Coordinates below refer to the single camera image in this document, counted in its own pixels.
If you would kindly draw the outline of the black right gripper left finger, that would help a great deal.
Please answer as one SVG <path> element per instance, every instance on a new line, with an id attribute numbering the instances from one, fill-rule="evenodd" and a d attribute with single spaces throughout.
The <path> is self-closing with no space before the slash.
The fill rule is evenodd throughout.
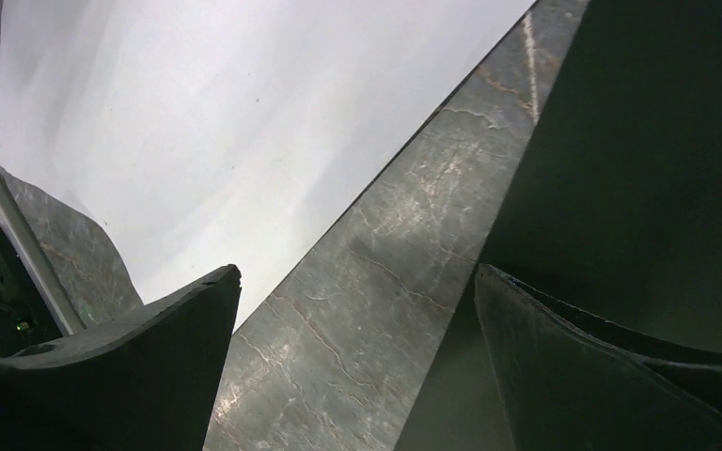
<path id="1" fill-rule="evenodd" d="M 0 450 L 199 450 L 241 295 L 220 267 L 78 334 L 0 357 Z"/>

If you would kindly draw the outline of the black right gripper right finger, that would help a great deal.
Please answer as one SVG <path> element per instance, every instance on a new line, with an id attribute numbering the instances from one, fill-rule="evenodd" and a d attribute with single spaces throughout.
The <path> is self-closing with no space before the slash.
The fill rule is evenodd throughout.
<path id="1" fill-rule="evenodd" d="M 722 450 L 722 353 L 622 327 L 481 264 L 475 305 L 520 450 Z"/>

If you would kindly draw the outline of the black folder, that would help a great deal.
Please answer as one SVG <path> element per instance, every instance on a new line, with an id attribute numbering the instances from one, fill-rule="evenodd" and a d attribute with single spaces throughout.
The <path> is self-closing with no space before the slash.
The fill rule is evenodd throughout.
<path id="1" fill-rule="evenodd" d="M 399 450 L 520 450 L 475 305 L 481 264 L 722 353 L 722 1 L 588 4 Z"/>

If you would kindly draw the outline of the white paper sheets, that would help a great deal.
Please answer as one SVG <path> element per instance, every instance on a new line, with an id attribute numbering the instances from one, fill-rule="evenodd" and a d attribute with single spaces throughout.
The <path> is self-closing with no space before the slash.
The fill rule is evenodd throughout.
<path id="1" fill-rule="evenodd" d="M 527 1 L 7 1 L 0 166 L 141 300 L 242 274 L 244 322 Z"/>

